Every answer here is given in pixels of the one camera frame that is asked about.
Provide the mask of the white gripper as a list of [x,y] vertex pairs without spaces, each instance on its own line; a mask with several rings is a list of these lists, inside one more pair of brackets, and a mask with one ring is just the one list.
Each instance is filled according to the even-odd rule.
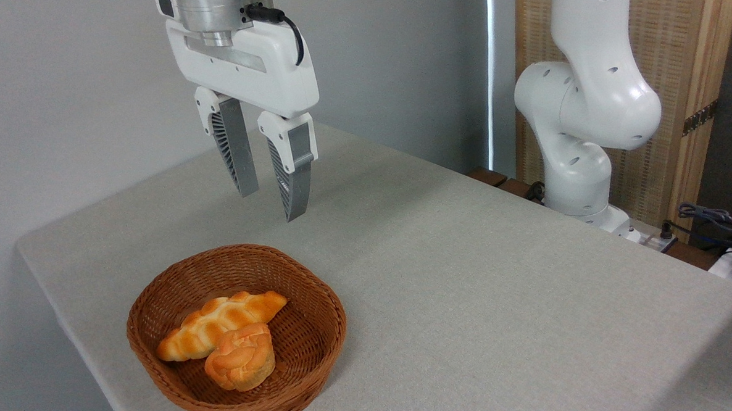
[[309,49],[298,65],[296,35],[286,24],[256,22],[235,32],[226,48],[206,46],[177,20],[167,20],[166,30],[180,71],[199,86],[194,101],[202,127],[239,194],[259,189],[241,101],[266,110],[257,123],[267,137],[286,220],[304,214],[318,158],[314,120],[305,113],[319,101]]

